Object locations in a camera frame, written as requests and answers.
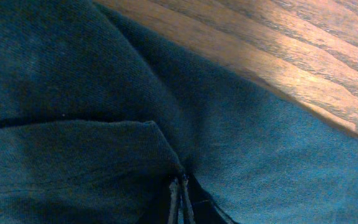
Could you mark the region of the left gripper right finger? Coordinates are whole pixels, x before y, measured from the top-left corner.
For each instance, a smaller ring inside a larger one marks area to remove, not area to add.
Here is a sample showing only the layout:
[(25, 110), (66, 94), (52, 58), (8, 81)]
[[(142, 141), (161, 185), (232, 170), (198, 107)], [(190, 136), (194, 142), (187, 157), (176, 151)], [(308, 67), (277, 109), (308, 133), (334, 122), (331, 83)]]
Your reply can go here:
[(237, 224), (214, 203), (193, 174), (181, 176), (181, 199), (185, 224)]

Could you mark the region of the dark teal t-shirt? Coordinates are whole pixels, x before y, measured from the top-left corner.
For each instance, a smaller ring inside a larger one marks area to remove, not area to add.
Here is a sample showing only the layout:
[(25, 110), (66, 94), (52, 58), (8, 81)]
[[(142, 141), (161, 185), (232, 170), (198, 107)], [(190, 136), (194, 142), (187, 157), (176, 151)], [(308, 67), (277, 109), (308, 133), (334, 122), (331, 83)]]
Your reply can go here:
[(358, 223), (358, 139), (93, 1), (0, 1), (0, 223)]

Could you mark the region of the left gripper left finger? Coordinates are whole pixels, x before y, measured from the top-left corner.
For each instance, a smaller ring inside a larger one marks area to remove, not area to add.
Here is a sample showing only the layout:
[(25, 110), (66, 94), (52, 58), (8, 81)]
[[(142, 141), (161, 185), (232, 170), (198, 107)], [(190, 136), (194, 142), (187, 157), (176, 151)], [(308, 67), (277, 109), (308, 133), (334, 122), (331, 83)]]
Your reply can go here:
[(177, 224), (180, 187), (177, 177), (167, 177), (141, 216), (141, 224)]

